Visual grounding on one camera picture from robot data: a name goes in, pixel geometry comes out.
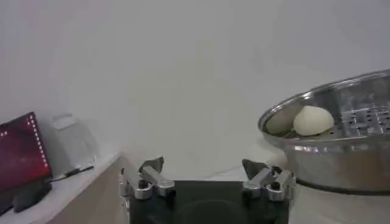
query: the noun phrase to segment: white bun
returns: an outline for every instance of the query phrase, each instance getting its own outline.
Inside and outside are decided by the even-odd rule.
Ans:
[[[329,111],[304,106],[294,119],[294,129],[302,136],[318,135],[332,128],[334,121]]]

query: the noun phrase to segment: white wall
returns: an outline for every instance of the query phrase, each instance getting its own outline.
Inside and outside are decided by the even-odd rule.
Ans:
[[[257,119],[279,100],[390,67],[389,7],[3,0],[0,121],[70,111],[133,159],[164,155],[173,176],[201,177],[237,164],[260,135]]]

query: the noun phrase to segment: metal bowl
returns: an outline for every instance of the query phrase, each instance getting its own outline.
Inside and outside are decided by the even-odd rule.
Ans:
[[[331,112],[334,127],[299,136],[293,120],[305,105]],[[258,128],[284,151],[300,183],[347,194],[390,194],[390,69],[293,96],[267,110]]]

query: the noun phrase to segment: clear plastic container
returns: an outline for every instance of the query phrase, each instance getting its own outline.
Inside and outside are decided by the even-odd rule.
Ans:
[[[98,144],[85,124],[71,113],[66,113],[53,117],[52,125],[61,147],[74,168],[95,164],[99,157]]]

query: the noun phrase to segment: red screen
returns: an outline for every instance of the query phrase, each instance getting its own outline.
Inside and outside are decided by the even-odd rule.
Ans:
[[[34,113],[0,125],[0,191],[50,175]]]

